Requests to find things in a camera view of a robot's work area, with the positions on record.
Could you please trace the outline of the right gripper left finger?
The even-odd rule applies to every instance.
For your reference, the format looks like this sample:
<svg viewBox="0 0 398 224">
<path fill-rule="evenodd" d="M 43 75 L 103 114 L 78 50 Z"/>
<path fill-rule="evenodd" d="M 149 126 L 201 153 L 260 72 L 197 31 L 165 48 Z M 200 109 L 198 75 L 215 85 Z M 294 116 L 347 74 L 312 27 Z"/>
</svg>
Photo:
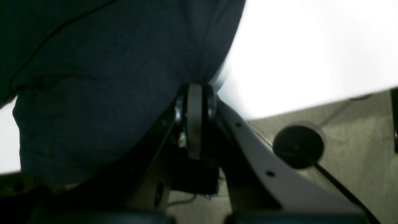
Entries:
<svg viewBox="0 0 398 224">
<path fill-rule="evenodd" d="M 92 179 L 56 198 L 71 215 L 164 211 L 179 160 L 195 160 L 195 85 L 185 85 L 143 138 Z"/>
</svg>

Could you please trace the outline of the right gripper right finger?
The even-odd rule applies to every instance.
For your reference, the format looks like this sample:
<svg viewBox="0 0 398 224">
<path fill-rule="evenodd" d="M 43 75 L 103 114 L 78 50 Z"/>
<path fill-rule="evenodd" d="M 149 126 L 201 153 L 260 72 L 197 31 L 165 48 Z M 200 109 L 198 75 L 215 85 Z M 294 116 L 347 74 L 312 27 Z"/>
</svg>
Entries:
<svg viewBox="0 0 398 224">
<path fill-rule="evenodd" d="M 296 173 L 257 138 L 210 85 L 201 86 L 202 153 L 224 171 L 233 215 L 363 215 Z"/>
</svg>

